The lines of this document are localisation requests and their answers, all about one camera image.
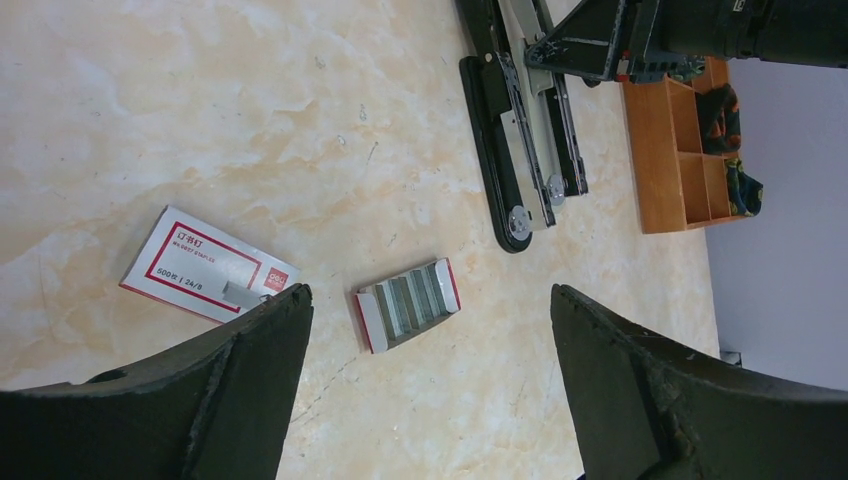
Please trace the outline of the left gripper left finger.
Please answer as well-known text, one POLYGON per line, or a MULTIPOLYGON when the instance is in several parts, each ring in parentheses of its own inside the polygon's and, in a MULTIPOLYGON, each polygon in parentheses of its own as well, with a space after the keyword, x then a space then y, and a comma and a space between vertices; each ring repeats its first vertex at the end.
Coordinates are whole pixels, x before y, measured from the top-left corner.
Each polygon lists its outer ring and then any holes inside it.
POLYGON ((1 395, 5 479, 272 479, 314 316, 296 284, 81 384, 1 395))

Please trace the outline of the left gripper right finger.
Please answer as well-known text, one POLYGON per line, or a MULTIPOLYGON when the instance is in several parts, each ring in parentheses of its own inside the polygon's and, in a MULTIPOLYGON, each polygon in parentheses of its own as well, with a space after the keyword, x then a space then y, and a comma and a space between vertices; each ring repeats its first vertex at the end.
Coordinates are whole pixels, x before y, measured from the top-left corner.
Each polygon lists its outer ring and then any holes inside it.
POLYGON ((703 354, 556 285, 550 316, 586 479, 843 479, 847 395, 703 354))

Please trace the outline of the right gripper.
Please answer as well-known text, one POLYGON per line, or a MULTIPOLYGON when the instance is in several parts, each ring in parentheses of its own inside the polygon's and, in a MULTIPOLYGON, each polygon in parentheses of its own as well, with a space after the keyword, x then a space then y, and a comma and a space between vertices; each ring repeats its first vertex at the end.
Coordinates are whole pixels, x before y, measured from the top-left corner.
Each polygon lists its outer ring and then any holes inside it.
POLYGON ((647 84, 666 78, 689 82, 706 71, 706 58, 661 45, 660 1, 585 0, 541 40, 525 64, 596 82, 647 84))

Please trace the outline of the red white staple box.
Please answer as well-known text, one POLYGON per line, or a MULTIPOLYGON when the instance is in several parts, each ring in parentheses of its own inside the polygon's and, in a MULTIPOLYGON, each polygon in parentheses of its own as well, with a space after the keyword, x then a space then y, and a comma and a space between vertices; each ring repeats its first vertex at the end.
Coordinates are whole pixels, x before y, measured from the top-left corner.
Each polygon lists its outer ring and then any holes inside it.
POLYGON ((282 292, 300 270, 166 206, 119 286, 223 324, 282 292))

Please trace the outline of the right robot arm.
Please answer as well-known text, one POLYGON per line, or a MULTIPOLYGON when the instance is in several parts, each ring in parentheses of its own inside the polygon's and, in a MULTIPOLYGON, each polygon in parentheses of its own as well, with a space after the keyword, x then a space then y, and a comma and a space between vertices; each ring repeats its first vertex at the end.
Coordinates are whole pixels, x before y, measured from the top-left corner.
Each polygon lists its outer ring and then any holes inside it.
POLYGON ((653 83, 694 57, 844 69, 847 4, 831 0, 582 1, 527 48, 531 68, 653 83))

